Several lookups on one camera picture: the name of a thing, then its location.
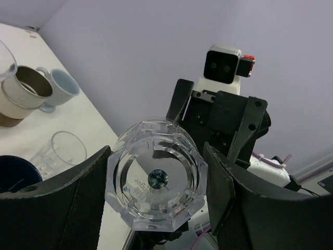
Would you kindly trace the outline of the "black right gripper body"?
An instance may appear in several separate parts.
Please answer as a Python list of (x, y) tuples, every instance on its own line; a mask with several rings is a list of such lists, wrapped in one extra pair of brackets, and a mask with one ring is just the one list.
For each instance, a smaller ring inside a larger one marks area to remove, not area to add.
[[(180, 126), (194, 140), (199, 153), (209, 143), (222, 155), (228, 155), (233, 138), (240, 126), (248, 97), (217, 93), (196, 93), (192, 90)], [(257, 139), (264, 136), (271, 125), (267, 111), (258, 131)]]

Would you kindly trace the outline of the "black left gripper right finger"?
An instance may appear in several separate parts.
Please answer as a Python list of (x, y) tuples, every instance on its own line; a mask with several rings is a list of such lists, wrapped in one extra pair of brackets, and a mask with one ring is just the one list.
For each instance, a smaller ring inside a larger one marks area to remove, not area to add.
[(332, 249), (332, 195), (271, 184), (209, 144), (207, 202), (219, 249)]

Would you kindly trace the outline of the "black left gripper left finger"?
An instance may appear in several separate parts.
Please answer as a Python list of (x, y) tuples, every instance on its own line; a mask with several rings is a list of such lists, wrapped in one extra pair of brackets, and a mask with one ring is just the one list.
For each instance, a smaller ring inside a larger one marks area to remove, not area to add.
[(1, 249), (96, 249), (105, 205), (105, 146), (84, 162), (1, 194)]

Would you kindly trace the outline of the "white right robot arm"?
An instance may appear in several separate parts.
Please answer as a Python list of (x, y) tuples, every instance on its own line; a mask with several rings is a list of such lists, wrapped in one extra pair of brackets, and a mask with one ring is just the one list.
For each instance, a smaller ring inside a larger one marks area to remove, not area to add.
[(253, 151), (257, 139), (268, 133), (271, 119), (267, 101), (222, 90), (193, 89), (192, 81), (176, 83), (167, 120), (180, 125), (200, 154), (205, 143), (250, 173), (292, 191), (300, 186), (286, 170), (286, 160), (267, 159)]

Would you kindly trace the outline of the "clear faceted glass tumbler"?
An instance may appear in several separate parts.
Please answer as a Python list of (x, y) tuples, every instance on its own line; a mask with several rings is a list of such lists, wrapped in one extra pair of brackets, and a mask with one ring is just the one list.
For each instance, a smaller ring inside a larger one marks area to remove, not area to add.
[(73, 133), (58, 131), (30, 159), (43, 180), (66, 171), (87, 159), (83, 142)]

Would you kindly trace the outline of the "clear plastic cup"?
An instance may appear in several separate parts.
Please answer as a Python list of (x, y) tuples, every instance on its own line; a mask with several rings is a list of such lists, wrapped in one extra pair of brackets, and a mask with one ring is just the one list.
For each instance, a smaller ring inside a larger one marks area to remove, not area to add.
[(17, 61), (11, 50), (0, 41), (0, 82), (13, 77), (18, 70)]

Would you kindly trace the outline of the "dark blue mug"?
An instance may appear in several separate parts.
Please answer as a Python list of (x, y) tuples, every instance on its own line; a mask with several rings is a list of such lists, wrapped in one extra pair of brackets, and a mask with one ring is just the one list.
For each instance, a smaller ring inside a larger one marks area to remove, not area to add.
[(41, 181), (40, 172), (29, 161), (18, 156), (1, 156), (1, 193), (16, 193)]

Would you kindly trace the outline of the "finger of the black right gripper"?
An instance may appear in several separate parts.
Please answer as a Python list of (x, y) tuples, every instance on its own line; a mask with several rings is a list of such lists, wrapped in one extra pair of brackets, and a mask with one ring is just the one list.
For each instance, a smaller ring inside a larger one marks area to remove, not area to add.
[(240, 126), (227, 155), (231, 162), (249, 162), (267, 105), (266, 100), (256, 97), (247, 98)]
[(168, 121), (180, 122), (182, 120), (193, 87), (193, 81), (178, 79), (166, 115)]

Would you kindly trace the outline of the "white brown banded cup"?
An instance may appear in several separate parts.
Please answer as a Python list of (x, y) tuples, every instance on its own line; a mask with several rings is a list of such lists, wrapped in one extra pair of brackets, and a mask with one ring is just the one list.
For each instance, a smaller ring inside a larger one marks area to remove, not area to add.
[(1, 127), (17, 126), (53, 95), (45, 76), (27, 66), (1, 82)]

